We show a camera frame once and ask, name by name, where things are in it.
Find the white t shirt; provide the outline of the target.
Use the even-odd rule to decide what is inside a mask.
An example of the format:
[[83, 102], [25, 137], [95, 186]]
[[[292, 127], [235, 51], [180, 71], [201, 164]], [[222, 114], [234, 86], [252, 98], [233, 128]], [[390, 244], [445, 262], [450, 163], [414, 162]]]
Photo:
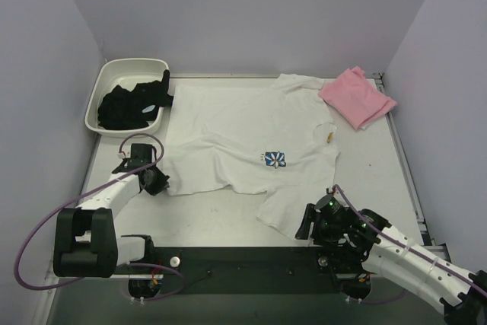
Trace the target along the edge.
[[261, 193], [257, 219], [294, 237], [336, 171], [336, 125], [318, 94], [324, 83], [280, 75], [264, 88], [177, 85], [163, 158], [169, 194]]

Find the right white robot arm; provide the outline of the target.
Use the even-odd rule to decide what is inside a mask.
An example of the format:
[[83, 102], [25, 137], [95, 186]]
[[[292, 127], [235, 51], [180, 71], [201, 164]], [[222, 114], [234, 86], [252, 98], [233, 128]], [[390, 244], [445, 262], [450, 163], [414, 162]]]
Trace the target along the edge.
[[486, 309], [484, 271], [455, 266], [376, 212], [357, 210], [333, 193], [306, 204], [294, 237], [321, 247], [318, 261], [331, 264], [333, 273], [379, 275], [431, 305], [447, 324], [477, 324]]

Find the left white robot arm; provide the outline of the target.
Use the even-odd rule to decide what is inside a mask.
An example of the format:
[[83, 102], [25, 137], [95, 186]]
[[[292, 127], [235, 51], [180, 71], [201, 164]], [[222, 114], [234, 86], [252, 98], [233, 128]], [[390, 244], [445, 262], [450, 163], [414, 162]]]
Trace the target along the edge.
[[110, 179], [114, 184], [56, 218], [53, 270], [58, 277], [109, 278], [129, 263], [149, 272], [156, 263], [154, 243], [146, 234], [120, 234], [115, 217], [138, 194], [156, 196], [169, 187], [169, 177], [155, 162], [153, 145], [131, 145]]

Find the black t shirt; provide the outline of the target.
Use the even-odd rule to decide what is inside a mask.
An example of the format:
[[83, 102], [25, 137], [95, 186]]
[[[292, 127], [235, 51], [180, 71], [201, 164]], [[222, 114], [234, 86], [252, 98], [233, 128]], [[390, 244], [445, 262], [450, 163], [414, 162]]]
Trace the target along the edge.
[[148, 127], [162, 107], [171, 107], [168, 94], [170, 71], [160, 81], [138, 83], [131, 91], [116, 86], [101, 101], [97, 110], [99, 126], [108, 130], [130, 130]]

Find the white plastic bin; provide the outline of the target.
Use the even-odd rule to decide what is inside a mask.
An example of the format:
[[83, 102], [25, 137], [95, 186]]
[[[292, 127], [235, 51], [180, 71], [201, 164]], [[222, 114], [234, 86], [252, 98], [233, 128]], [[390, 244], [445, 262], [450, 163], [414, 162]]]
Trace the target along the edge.
[[101, 127], [98, 122], [97, 110], [103, 98], [116, 86], [132, 91], [137, 84], [155, 80], [161, 81], [164, 71], [168, 69], [168, 64], [160, 59], [126, 58], [107, 62], [100, 70], [88, 102], [84, 118], [86, 127], [99, 135], [117, 139], [124, 139], [134, 133], [154, 134], [157, 132], [164, 112], [163, 107], [157, 110], [155, 119], [149, 121], [148, 126], [128, 130], [114, 130]]

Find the pink folded t shirt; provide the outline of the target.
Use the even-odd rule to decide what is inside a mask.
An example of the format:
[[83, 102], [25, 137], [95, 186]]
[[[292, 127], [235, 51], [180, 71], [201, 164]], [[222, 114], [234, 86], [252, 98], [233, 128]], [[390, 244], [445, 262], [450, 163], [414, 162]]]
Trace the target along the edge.
[[397, 105], [395, 100], [380, 93], [358, 66], [325, 83], [318, 96], [335, 108], [354, 130], [366, 128]]

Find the aluminium front rail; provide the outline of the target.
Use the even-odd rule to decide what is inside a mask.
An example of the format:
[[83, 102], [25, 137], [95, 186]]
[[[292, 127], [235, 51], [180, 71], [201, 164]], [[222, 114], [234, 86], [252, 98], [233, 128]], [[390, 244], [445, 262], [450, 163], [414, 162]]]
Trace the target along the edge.
[[324, 242], [311, 247], [156, 247], [150, 237], [125, 236], [115, 244], [87, 241], [56, 244], [53, 271], [58, 277], [110, 278], [112, 276], [185, 277], [200, 272], [228, 271], [237, 276], [300, 280], [335, 274], [361, 275], [373, 263], [404, 264], [410, 269], [449, 267], [450, 263], [406, 237], [390, 241]]

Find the aluminium rail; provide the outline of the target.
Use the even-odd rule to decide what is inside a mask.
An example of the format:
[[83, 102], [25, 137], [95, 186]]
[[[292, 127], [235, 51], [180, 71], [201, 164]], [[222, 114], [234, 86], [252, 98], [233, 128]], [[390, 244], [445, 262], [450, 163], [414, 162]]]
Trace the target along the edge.
[[414, 180], [412, 178], [412, 173], [409, 167], [409, 163], [407, 161], [406, 153], [403, 148], [403, 144], [401, 142], [399, 132], [397, 130], [393, 114], [392, 112], [388, 112], [386, 115], [386, 120], [390, 129], [390, 133], [393, 139], [393, 144], [396, 149], [396, 153], [399, 158], [399, 165], [403, 172], [403, 177], [406, 183], [406, 188], [409, 193], [409, 197], [411, 199], [412, 205], [415, 210], [415, 216], [418, 222], [419, 230], [422, 236], [424, 243], [427, 246], [434, 246], [436, 244], [435, 239], [431, 237], [430, 232], [428, 230], [428, 225], [424, 216], [424, 212], [421, 207], [421, 203], [419, 201], [419, 196], [415, 187]]
[[406, 237], [390, 241], [324, 242], [311, 247], [156, 247], [150, 237], [125, 236], [115, 244], [87, 241], [56, 244], [53, 271], [58, 277], [110, 278], [112, 276], [185, 277], [200, 272], [228, 271], [237, 276], [300, 280], [335, 274], [361, 275], [373, 263], [404, 264], [410, 269], [449, 267], [450, 263]]

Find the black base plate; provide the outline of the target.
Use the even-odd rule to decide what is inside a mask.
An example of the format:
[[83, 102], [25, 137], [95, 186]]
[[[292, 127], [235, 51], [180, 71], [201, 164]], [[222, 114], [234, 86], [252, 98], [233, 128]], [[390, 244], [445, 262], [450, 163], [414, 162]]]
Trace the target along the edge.
[[123, 265], [133, 289], [151, 279], [161, 294], [321, 295], [365, 298], [371, 278], [359, 262], [322, 247], [158, 247], [151, 262]]

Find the aluminium right side rail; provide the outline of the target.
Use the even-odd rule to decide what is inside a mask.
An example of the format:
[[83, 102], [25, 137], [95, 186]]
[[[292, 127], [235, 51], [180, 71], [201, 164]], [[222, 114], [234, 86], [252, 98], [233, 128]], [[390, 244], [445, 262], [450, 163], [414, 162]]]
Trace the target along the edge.
[[406, 188], [409, 193], [409, 197], [411, 199], [412, 205], [415, 210], [415, 216], [418, 222], [419, 230], [422, 236], [424, 243], [427, 246], [434, 246], [436, 244], [435, 239], [431, 237], [430, 232], [428, 230], [428, 225], [424, 216], [424, 212], [421, 207], [421, 203], [419, 201], [419, 196], [415, 187], [414, 180], [412, 178], [412, 173], [409, 167], [409, 163], [407, 161], [406, 153], [403, 148], [403, 144], [401, 142], [399, 132], [397, 130], [393, 114], [392, 112], [388, 112], [386, 115], [386, 120], [390, 129], [390, 133], [393, 139], [393, 144], [396, 149], [396, 153], [399, 158], [399, 165], [403, 172], [403, 177], [406, 183]]

